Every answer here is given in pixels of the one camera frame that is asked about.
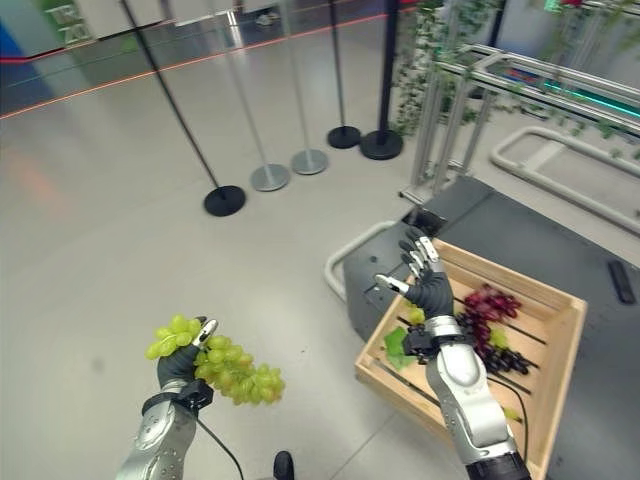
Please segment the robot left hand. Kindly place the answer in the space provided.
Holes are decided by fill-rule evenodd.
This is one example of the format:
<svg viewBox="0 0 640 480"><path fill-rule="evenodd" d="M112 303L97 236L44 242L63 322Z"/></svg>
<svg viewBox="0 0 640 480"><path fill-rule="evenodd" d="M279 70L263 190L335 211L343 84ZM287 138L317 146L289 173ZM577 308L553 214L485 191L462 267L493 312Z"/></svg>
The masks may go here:
<svg viewBox="0 0 640 480"><path fill-rule="evenodd" d="M219 322L213 318L201 316L197 320L201 323L201 329L195 338L188 345L179 347L174 353L158 361L156 372L161 391L183 388L195 380L196 358L205 350L209 338L219 326Z"/></svg>

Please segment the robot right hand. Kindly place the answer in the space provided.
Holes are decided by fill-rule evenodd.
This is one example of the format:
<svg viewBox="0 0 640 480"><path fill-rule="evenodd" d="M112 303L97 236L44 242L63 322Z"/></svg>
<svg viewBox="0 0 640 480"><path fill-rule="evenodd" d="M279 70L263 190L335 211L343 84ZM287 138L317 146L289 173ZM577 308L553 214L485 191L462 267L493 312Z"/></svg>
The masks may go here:
<svg viewBox="0 0 640 480"><path fill-rule="evenodd" d="M405 231L406 240L398 242L400 258L408 267L413 282L378 273L375 281L421 308L425 319L454 315L454 295L444 263L432 240L416 227Z"/></svg>

